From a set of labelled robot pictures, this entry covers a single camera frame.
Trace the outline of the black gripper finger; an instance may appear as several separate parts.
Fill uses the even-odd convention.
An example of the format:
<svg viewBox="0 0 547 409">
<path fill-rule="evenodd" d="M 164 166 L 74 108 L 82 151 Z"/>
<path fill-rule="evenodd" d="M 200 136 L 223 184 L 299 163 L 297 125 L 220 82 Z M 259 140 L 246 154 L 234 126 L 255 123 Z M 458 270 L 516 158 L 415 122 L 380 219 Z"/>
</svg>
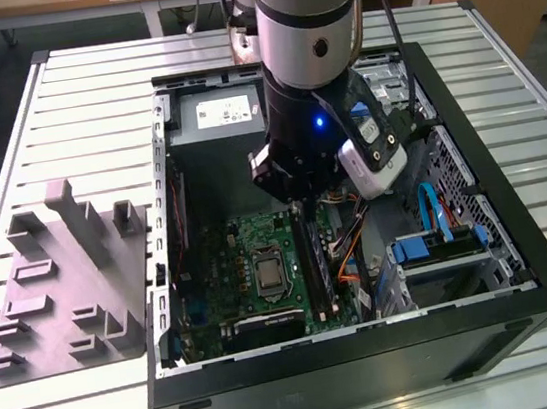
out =
<svg viewBox="0 0 547 409">
<path fill-rule="evenodd" d="M 315 223 L 316 222 L 316 207 L 317 202 L 314 196 L 303 196 L 299 201 L 301 203 L 302 217 L 306 223 Z"/>
</svg>

